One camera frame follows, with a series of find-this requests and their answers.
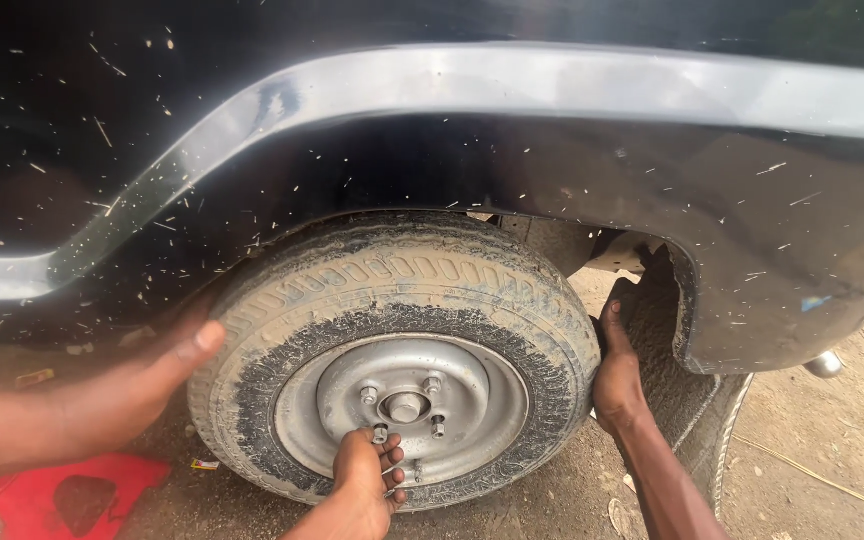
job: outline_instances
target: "red plastic object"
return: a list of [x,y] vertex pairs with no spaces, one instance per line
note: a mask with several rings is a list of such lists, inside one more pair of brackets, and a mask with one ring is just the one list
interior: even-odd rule
[[[161,484],[168,474],[166,463],[107,453],[74,465],[0,476],[0,539],[112,540],[142,490]],[[106,493],[111,497],[101,516],[87,531],[78,530],[78,534],[73,533],[56,508],[56,490],[73,477],[114,485],[114,494]],[[88,491],[79,493],[75,488],[69,493],[89,497]]]

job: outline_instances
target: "blue paint mark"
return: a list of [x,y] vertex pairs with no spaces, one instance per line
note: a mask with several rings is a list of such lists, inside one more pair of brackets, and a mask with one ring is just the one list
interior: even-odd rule
[[833,297],[831,296],[826,296],[825,298],[819,298],[818,296],[810,296],[808,298],[803,298],[801,299],[801,312],[805,313],[809,310],[814,310],[815,308],[822,306],[822,304],[832,299]]

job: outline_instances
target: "car body panel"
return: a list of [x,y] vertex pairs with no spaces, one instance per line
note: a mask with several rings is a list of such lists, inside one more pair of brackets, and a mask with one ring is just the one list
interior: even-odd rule
[[864,26],[764,38],[820,4],[0,7],[0,342],[122,334],[290,231],[426,209],[662,237],[686,369],[807,362],[864,322]]

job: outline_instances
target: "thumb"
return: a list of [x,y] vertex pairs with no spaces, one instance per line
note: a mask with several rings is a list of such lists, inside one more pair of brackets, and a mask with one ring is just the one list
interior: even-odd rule
[[625,326],[622,325],[620,310],[621,303],[619,300],[614,300],[608,304],[605,316],[602,317],[602,330],[605,332],[606,345],[608,346],[607,356],[634,351],[632,344],[629,343],[629,336],[625,333]]
[[226,339],[226,329],[218,321],[208,321],[195,335],[174,344],[140,375],[142,385],[151,391],[171,394],[196,368],[215,356]]

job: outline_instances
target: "fingernail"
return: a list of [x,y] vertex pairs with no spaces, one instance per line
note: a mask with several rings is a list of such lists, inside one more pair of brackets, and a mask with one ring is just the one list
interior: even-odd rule
[[212,324],[212,322],[205,323],[195,332],[195,344],[198,345],[199,349],[211,349],[216,341],[222,339],[225,333],[226,329],[222,325]]

